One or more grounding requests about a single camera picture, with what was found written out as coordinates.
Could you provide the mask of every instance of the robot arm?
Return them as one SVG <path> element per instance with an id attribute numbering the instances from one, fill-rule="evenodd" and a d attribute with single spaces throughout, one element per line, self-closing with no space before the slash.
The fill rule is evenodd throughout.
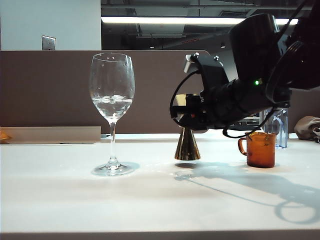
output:
<path id="1" fill-rule="evenodd" d="M 218 56 L 187 55 L 184 71 L 201 74 L 203 91 L 187 94 L 182 107 L 172 106 L 173 96 L 171 117 L 193 130 L 228 129 L 267 108 L 288 108 L 291 89 L 320 86 L 319 9 L 316 1 L 309 18 L 300 19 L 286 41 L 269 14 L 250 16 L 234 26 L 230 40 L 238 78 L 230 82 Z"/>

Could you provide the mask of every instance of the gray cubicle partition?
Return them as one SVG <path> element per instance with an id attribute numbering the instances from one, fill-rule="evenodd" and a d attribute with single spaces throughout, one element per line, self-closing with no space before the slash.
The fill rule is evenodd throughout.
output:
<path id="1" fill-rule="evenodd" d="M 0 52 L 0 126 L 101 126 L 88 91 L 90 64 L 96 53 L 108 51 Z M 117 124 L 118 133 L 178 133 L 169 115 L 170 98 L 186 76 L 181 51 L 113 51 L 132 58 L 136 92 L 131 108 Z M 201 77 L 193 76 L 182 93 L 199 93 Z M 319 89 L 294 91 L 289 132 L 307 115 L 320 117 Z"/>

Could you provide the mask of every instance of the light switch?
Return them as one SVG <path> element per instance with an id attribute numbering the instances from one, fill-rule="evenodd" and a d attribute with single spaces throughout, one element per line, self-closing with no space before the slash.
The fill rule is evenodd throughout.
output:
<path id="1" fill-rule="evenodd" d="M 52 36 L 42 36 L 42 50 L 56 50 L 56 38 Z"/>

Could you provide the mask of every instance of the green led light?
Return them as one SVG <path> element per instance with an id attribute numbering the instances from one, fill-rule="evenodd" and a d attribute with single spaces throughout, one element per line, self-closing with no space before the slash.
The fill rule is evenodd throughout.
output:
<path id="1" fill-rule="evenodd" d="M 262 84 L 262 79 L 259 78 L 259 79 L 255 80 L 255 81 L 253 81 L 253 84 L 256 85 L 256 86 L 261 85 Z"/>

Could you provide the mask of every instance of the metallic cone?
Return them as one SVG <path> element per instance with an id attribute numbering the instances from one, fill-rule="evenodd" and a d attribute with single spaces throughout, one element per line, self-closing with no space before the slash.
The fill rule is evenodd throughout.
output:
<path id="1" fill-rule="evenodd" d="M 200 154 L 194 134 L 188 127 L 182 128 L 174 158 L 183 161 L 200 159 Z"/>

